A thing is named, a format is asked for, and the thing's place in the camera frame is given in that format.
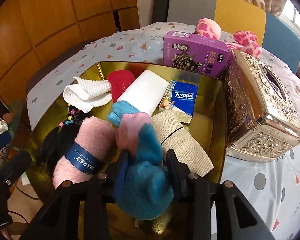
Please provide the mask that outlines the pink towel blue band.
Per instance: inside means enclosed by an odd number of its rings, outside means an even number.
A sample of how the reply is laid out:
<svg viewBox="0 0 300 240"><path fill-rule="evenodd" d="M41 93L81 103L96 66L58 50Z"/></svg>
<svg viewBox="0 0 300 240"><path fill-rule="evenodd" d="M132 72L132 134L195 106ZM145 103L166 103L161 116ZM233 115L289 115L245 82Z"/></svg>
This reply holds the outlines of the pink towel blue band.
<svg viewBox="0 0 300 240"><path fill-rule="evenodd" d="M57 162L53 171L54 188L69 180L88 181L104 167L103 159L115 140L115 128L97 117L85 118L70 149Z"/></svg>

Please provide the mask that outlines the blue and pink plush toy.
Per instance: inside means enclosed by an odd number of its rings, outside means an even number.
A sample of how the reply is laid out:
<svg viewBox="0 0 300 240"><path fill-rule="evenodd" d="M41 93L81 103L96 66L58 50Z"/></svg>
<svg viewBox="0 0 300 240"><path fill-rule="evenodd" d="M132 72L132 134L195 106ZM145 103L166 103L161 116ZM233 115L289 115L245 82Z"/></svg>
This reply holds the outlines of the blue and pink plush toy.
<svg viewBox="0 0 300 240"><path fill-rule="evenodd" d="M169 207L174 194L151 117L119 101L107 119L117 127L118 149L130 152L123 193L116 204L136 219L153 220Z"/></svg>

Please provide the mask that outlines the beige elastic bandage roll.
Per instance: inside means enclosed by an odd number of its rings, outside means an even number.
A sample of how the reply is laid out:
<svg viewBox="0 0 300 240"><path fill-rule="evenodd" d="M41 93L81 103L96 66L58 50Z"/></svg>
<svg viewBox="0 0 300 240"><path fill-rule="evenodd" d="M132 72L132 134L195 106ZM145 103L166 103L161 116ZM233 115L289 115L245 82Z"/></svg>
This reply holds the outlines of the beige elastic bandage roll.
<svg viewBox="0 0 300 240"><path fill-rule="evenodd" d="M152 116L155 132L161 144L163 158L174 150L179 162L185 163L192 173L205 176L214 165L196 139L182 126L176 114L164 111Z"/></svg>

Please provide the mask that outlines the black hair extension with beads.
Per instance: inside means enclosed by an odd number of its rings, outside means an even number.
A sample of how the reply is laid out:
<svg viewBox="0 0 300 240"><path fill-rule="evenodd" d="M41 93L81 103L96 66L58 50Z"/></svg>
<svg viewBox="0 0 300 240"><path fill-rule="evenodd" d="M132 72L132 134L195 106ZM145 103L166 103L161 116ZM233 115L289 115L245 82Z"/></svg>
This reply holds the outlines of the black hair extension with beads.
<svg viewBox="0 0 300 240"><path fill-rule="evenodd" d="M52 176L54 169L76 139L82 122L89 117L89 113L69 105L67 119L52 129L43 140L36 158L37 165L46 165L47 173Z"/></svg>

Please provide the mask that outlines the white soft oblong pad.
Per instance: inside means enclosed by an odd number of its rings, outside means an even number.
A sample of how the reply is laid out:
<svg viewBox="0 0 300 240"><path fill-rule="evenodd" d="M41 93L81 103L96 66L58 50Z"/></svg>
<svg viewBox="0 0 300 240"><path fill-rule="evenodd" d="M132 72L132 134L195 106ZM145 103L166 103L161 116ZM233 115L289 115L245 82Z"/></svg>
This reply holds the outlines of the white soft oblong pad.
<svg viewBox="0 0 300 240"><path fill-rule="evenodd" d="M143 71L118 98L140 112L152 116L168 87L169 82L150 70Z"/></svg>

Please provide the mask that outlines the white knitted cloth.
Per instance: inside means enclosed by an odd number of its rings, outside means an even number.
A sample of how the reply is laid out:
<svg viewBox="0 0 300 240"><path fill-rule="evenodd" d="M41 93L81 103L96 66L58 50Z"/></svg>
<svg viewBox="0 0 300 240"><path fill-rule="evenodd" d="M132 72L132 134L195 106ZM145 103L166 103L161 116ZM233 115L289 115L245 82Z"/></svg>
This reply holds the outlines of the white knitted cloth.
<svg viewBox="0 0 300 240"><path fill-rule="evenodd" d="M74 77L76 84L68 85L63 91L66 103L81 110L90 112L95 107L100 107L111 102L111 84L107 80L87 80Z"/></svg>

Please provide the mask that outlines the blue Tempo tissue pack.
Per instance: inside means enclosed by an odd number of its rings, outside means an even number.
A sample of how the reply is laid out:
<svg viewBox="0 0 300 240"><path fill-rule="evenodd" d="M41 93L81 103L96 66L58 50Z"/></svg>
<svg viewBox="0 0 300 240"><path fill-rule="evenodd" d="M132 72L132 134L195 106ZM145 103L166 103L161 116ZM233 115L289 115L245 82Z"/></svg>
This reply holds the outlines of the blue Tempo tissue pack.
<svg viewBox="0 0 300 240"><path fill-rule="evenodd" d="M189 124L194 113L198 86L172 80L159 104L159 112L172 111L181 123Z"/></svg>

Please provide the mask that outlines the red fuzzy pad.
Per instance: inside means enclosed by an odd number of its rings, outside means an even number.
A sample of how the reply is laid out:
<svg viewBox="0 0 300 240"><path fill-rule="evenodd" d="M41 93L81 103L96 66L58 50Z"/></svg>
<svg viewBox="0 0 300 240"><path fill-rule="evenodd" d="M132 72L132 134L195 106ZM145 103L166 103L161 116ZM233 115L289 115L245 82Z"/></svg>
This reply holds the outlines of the red fuzzy pad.
<svg viewBox="0 0 300 240"><path fill-rule="evenodd" d="M126 91L135 80L134 74L128 70L117 70L108 75L111 84L111 96L113 103Z"/></svg>

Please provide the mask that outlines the gold metal tray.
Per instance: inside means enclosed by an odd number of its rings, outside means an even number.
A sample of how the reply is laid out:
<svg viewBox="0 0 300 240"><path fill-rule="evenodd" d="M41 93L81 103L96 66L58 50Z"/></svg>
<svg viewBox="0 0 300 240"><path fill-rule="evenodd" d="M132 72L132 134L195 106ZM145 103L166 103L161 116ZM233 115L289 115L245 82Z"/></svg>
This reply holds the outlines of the gold metal tray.
<svg viewBox="0 0 300 240"><path fill-rule="evenodd" d="M220 182L225 159L227 120L225 95L221 81L216 78L196 74L186 70L161 66L150 63L104 61L93 64L80 77L89 80L103 80L116 70L129 70L138 77L148 69L167 81L178 80L198 85L194 115L189 125L183 127L196 139L212 160L214 169L204 178L208 181ZM106 119L111 110L112 102L94 108L91 114ZM67 104L60 95L44 113L34 128L25 147L33 159L37 157L37 148L43 139L63 121L67 115ZM27 169L26 174L38 197L47 203L52 198L54 188L46 168L36 165ZM183 239L183 221L181 207L174 203L155 220L140 223L140 228L134 227L134 218L129 217L115 204L107 204L109 229L112 239Z"/></svg>

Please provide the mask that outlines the ornate silver tissue box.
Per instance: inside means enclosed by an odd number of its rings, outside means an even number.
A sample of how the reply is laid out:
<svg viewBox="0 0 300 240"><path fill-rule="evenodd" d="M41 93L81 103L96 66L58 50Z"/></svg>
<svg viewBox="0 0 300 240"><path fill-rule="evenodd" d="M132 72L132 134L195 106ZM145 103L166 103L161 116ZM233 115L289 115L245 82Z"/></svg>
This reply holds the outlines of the ornate silver tissue box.
<svg viewBox="0 0 300 240"><path fill-rule="evenodd" d="M300 144L300 119L293 100L269 65L235 49L222 82L229 156L268 163Z"/></svg>

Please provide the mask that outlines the purple snack box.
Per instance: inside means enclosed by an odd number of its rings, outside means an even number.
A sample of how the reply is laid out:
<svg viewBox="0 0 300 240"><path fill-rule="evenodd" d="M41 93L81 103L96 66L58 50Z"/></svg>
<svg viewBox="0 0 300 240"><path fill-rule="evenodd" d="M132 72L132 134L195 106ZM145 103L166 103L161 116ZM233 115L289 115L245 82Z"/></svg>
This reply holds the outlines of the purple snack box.
<svg viewBox="0 0 300 240"><path fill-rule="evenodd" d="M222 41L181 31L169 31L163 42L165 65L211 77L221 75L230 54Z"/></svg>

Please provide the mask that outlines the pink spotted plush toy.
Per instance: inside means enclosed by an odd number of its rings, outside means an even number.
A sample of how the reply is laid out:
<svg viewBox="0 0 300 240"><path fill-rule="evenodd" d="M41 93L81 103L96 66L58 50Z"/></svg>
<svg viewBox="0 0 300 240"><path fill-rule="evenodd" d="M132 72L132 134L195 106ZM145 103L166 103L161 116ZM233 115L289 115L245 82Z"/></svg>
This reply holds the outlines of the pink spotted plush toy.
<svg viewBox="0 0 300 240"><path fill-rule="evenodd" d="M219 24L209 18L200 18L194 33L214 40L220 40L222 36L222 30ZM237 49L255 58L259 58L262 55L262 48L257 43L257 35L253 32L241 30L229 35L229 37L230 41L223 41L229 51Z"/></svg>

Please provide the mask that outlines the grey yellow blue chair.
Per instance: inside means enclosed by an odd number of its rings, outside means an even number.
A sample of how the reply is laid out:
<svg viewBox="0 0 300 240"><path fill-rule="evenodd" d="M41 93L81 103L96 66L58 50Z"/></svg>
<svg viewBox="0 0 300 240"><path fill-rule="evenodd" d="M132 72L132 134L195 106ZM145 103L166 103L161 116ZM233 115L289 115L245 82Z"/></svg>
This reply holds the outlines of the grey yellow blue chair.
<svg viewBox="0 0 300 240"><path fill-rule="evenodd" d="M240 30L257 35L264 49L281 59L297 73L300 62L300 38L288 25L243 0L170 0L167 20L196 25L200 18L216 21L222 31Z"/></svg>

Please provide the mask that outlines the window with bars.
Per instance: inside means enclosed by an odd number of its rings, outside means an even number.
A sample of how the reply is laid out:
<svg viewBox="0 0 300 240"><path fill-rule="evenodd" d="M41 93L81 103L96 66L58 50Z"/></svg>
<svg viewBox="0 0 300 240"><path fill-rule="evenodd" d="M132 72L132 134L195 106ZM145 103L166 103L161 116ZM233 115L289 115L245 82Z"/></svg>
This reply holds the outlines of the window with bars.
<svg viewBox="0 0 300 240"><path fill-rule="evenodd" d="M293 24L300 30L300 13L290 0L286 0L285 6L283 7L283 11L280 15L280 19Z"/></svg>

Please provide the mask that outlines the wooden cabinet wall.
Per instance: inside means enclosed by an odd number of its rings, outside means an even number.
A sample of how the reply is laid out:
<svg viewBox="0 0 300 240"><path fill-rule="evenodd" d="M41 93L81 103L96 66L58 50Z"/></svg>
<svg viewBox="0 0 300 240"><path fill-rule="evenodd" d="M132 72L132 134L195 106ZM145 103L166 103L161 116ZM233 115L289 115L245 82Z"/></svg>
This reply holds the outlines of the wooden cabinet wall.
<svg viewBox="0 0 300 240"><path fill-rule="evenodd" d="M0 8L0 96L20 99L22 119L38 121L73 76L82 60L62 61L47 80L28 93L30 79L68 49L115 33L114 14L124 30L139 26L137 0L6 0Z"/></svg>

